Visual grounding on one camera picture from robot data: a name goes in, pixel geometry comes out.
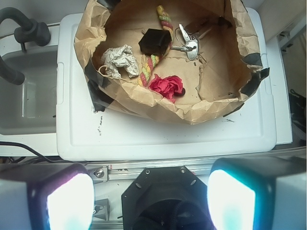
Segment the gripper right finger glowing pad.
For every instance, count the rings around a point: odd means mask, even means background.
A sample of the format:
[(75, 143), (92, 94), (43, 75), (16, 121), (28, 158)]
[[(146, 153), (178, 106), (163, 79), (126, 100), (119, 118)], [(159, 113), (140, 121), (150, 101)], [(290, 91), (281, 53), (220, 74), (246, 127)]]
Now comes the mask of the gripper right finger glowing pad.
[(304, 158), (220, 158), (207, 186), (209, 213), (218, 230), (307, 228)]

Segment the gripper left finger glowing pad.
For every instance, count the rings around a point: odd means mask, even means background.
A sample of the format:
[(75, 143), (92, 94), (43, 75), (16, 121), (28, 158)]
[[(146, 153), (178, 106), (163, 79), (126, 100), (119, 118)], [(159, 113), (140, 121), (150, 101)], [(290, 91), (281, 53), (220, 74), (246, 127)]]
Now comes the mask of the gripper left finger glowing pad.
[(87, 230), (94, 184), (80, 163), (2, 164), (2, 230)]

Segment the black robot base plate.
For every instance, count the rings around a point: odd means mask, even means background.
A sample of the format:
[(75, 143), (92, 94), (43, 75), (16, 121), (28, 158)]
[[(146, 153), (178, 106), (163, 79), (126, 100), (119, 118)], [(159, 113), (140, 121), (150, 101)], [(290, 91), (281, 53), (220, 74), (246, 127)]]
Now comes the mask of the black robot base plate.
[(125, 230), (213, 230), (207, 185), (185, 166), (146, 168), (121, 196)]

